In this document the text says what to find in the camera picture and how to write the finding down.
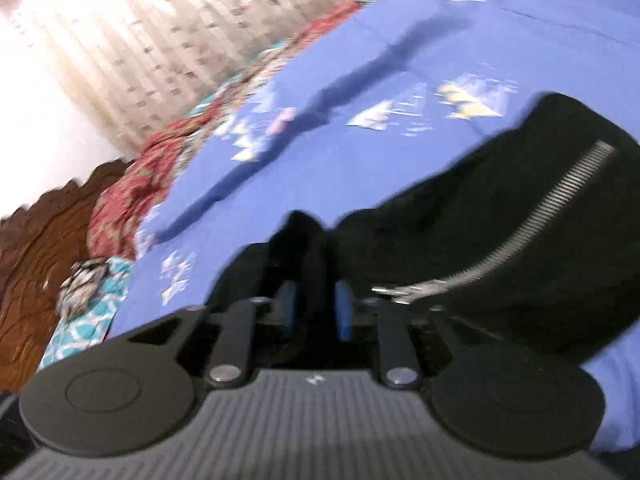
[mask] zipper teeth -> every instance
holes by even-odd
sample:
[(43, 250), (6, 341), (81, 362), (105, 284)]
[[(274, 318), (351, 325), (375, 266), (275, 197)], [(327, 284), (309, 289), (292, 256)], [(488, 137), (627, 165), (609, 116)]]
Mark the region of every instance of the zipper teeth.
[(606, 142), (601, 140), (596, 142), (562, 177), (548, 195), (542, 199), (516, 232), (494, 252), (485, 257), (484, 260), (440, 280), (429, 280), (428, 282), (394, 289), (393, 295), (397, 296), (395, 301), (398, 303), (411, 303), (419, 298), (432, 294), (441, 294), (454, 287), (468, 285), (484, 278), (492, 270), (497, 269), (497, 267), (500, 267), (523, 250), (580, 191), (614, 151), (615, 149)]

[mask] round black disc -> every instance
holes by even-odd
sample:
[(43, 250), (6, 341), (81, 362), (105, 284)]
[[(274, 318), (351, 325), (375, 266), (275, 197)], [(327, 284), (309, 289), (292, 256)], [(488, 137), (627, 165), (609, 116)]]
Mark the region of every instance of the round black disc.
[(167, 351), (109, 343), (93, 350), (27, 384), (20, 413), (36, 439), (65, 454), (114, 456), (150, 446), (185, 421), (193, 384)]
[(465, 348), (433, 382), (443, 426), (471, 446), (524, 459), (587, 447), (604, 416), (604, 396), (585, 371), (510, 344)]

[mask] white wall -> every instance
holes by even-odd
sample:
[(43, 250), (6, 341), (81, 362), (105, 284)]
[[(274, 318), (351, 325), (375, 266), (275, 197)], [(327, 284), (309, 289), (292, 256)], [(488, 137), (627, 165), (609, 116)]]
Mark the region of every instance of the white wall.
[(0, 217), (121, 156), (0, 16)]

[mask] zipper pull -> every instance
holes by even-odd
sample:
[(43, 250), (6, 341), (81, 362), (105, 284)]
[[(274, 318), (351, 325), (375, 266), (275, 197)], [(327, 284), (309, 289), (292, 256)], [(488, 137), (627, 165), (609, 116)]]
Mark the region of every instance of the zipper pull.
[(429, 280), (428, 282), (416, 283), (409, 286), (397, 286), (396, 288), (386, 288), (384, 286), (374, 286), (371, 291), (381, 296), (391, 297), (391, 301), (399, 304), (412, 304), (416, 300), (444, 294), (447, 291), (447, 282), (443, 280)]

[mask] blue bed sheet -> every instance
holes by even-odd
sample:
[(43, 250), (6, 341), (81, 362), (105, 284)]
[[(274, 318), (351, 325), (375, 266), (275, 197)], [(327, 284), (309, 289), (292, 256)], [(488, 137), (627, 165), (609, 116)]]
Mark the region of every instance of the blue bed sheet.
[[(639, 12), (640, 0), (376, 0), (243, 105), (143, 222), (154, 244), (113, 335), (205, 301), (233, 256), (292, 209), (331, 226), (443, 171), (539, 92), (640, 136)], [(619, 343), (585, 365), (607, 400), (597, 450), (640, 442), (622, 417), (638, 403), (640, 328)]]

